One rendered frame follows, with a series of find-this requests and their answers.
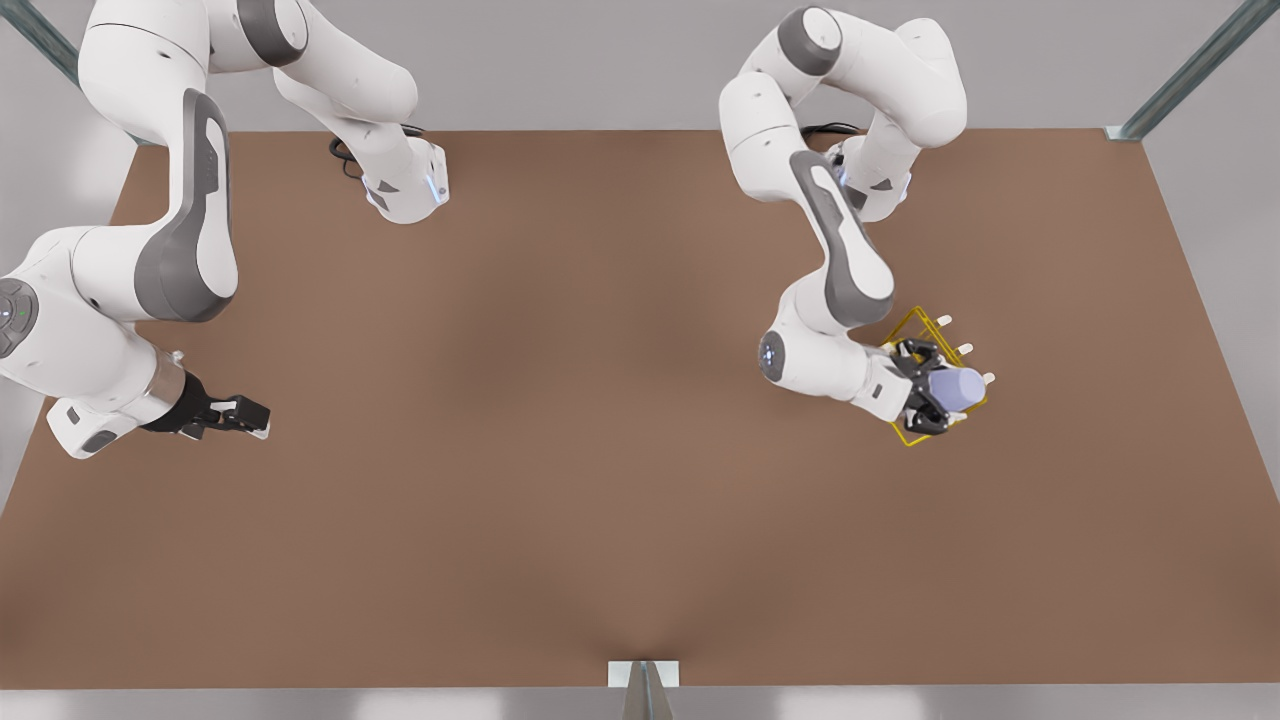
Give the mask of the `lavender cup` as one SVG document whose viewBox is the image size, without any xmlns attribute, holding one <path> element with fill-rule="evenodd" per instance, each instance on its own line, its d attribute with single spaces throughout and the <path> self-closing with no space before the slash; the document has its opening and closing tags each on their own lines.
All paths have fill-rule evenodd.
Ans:
<svg viewBox="0 0 1280 720">
<path fill-rule="evenodd" d="M 968 413 L 986 400 L 986 378 L 973 368 L 940 366 L 929 372 L 927 389 L 948 415 Z"/>
</svg>

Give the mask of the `silver frame post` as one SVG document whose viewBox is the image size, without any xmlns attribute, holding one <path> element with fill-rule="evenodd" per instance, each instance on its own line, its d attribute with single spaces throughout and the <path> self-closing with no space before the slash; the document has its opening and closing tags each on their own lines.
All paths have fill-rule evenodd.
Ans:
<svg viewBox="0 0 1280 720">
<path fill-rule="evenodd" d="M 1276 12 L 1280 0 L 1243 0 L 1128 120 L 1106 126 L 1105 137 L 1114 142 L 1144 140 Z"/>
<path fill-rule="evenodd" d="M 678 661 L 609 661 L 607 685 L 625 688 L 622 720 L 675 720 L 667 691 L 680 687 Z"/>
<path fill-rule="evenodd" d="M 41 55 L 59 69 L 77 88 L 78 49 L 31 0 L 0 0 L 0 17 L 5 19 Z"/>
</svg>

